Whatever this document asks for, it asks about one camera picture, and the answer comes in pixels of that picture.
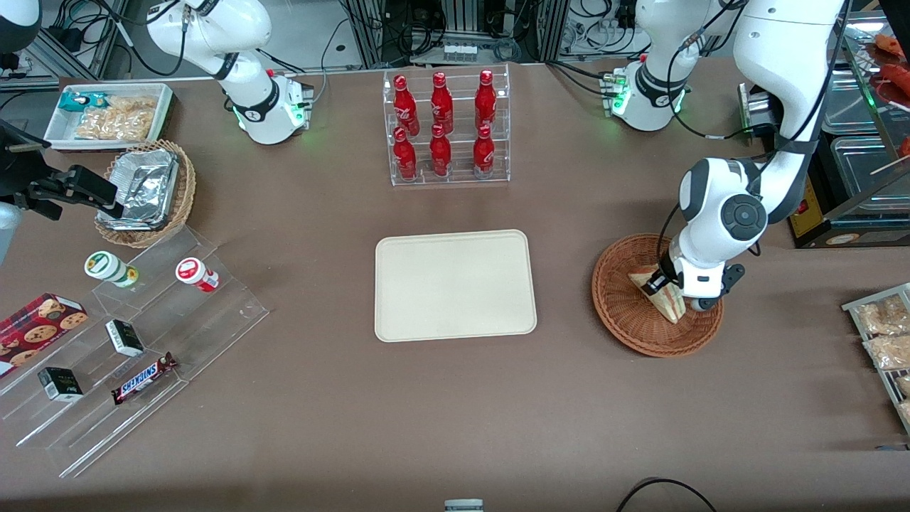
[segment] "clear acrylic rack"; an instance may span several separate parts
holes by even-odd
[[[218,273],[212,293],[178,282],[174,269],[196,257]],[[44,448],[60,477],[78,476],[151,416],[268,314],[234,278],[215,246],[184,227],[136,256],[139,280],[129,288],[105,282],[82,299],[89,315],[74,333],[0,380],[0,418],[20,447]],[[145,351],[126,357],[114,350],[105,324],[130,322]],[[111,391],[171,352],[179,366],[115,405]],[[37,373],[69,368],[84,396],[73,403],[47,398]]]
[[[496,122],[492,126],[490,138],[495,145],[493,151],[493,171],[487,179],[474,176],[474,141],[477,140],[477,127],[474,125],[474,96],[480,84],[480,72],[489,69],[493,72],[493,88],[496,89]],[[430,97],[433,94],[432,72],[427,69],[396,69],[387,71],[383,76],[382,106],[386,122],[386,145],[389,147],[389,175],[392,185],[420,186],[483,184],[509,181],[511,178],[511,118],[510,118],[510,78],[508,65],[485,67],[446,67],[446,82],[452,94],[455,111],[454,131],[448,135],[452,147],[452,171],[447,178],[440,178],[433,173],[430,158],[430,127],[433,116]],[[417,152],[417,179],[405,181],[398,173],[395,154],[392,146],[395,139],[392,130],[398,125],[395,117],[395,87],[392,78],[403,75],[408,79],[408,89],[417,101],[417,118],[420,122],[420,133],[409,138]]]

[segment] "sausage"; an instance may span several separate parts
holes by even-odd
[[[875,45],[891,55],[904,58],[904,49],[901,47],[901,44],[897,41],[897,39],[892,36],[876,34]]]

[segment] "woven basket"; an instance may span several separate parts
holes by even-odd
[[[193,169],[193,162],[187,158],[187,153],[177,144],[168,140],[156,140],[127,151],[151,151],[154,149],[167,149],[175,153],[180,158],[180,168],[177,171],[177,184],[174,189],[174,200],[171,202],[170,215],[167,225],[157,231],[114,231],[109,230],[95,221],[95,227],[105,240],[117,245],[128,245],[134,249],[144,249],[163,238],[166,234],[174,229],[183,226],[189,217],[189,211],[193,209],[193,196],[196,194],[196,171]],[[107,166],[105,178],[111,177],[111,171],[114,170],[114,162]]]
[[[629,279],[629,271],[657,263],[658,235],[644,233],[617,241],[601,254],[591,277],[594,307],[603,324],[632,349],[655,357],[680,357],[705,346],[717,334],[723,301],[706,312],[688,309],[675,325],[663,318]],[[663,239],[667,247],[670,240]]]

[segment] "red bottle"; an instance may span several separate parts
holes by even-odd
[[[487,179],[493,173],[493,141],[490,140],[490,125],[477,128],[474,141],[474,177]]]
[[[442,125],[447,134],[455,129],[455,112],[452,107],[452,93],[446,87],[446,74],[433,73],[433,96],[430,98],[433,106],[433,122]]]
[[[493,125],[496,120],[496,91],[493,89],[493,72],[489,69],[480,72],[480,87],[474,97],[474,109],[474,124],[477,128]]]
[[[408,141],[408,134],[405,133],[404,128],[395,127],[392,134],[395,137],[392,152],[395,153],[395,163],[399,168],[401,179],[413,181],[417,179],[417,154],[414,153],[414,147]]]
[[[417,102],[414,95],[408,90],[408,80],[402,75],[395,76],[395,117],[399,125],[408,131],[412,137],[420,133],[420,122],[417,120]]]
[[[433,157],[433,173],[440,178],[447,178],[452,171],[452,146],[446,138],[445,128],[439,123],[433,125],[430,154]]]

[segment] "brown tabletop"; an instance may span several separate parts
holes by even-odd
[[[839,308],[910,280],[905,250],[797,251],[772,226],[764,255],[738,260],[748,275],[714,341],[679,360],[634,353],[593,310],[597,257],[660,229],[697,159],[761,151],[676,123],[636,132],[547,67],[511,74],[512,182],[443,190],[390,186],[381,73],[332,76],[312,129],[274,147],[238,129],[214,81],[171,82],[167,134],[198,174],[189,224],[273,313],[76,479],[0,431],[0,499],[16,500],[0,508],[426,512],[482,497],[492,512],[610,510],[647,476],[721,510],[905,507],[910,454],[873,448],[906,437]],[[684,115],[730,131],[739,81],[732,60],[705,59]],[[48,159],[100,171],[110,156]],[[0,316],[42,292],[89,292],[91,251],[136,254],[103,242],[92,215],[26,216],[0,267]],[[500,229],[529,239],[533,333],[376,338],[380,239]],[[638,510],[700,509],[642,494]]]

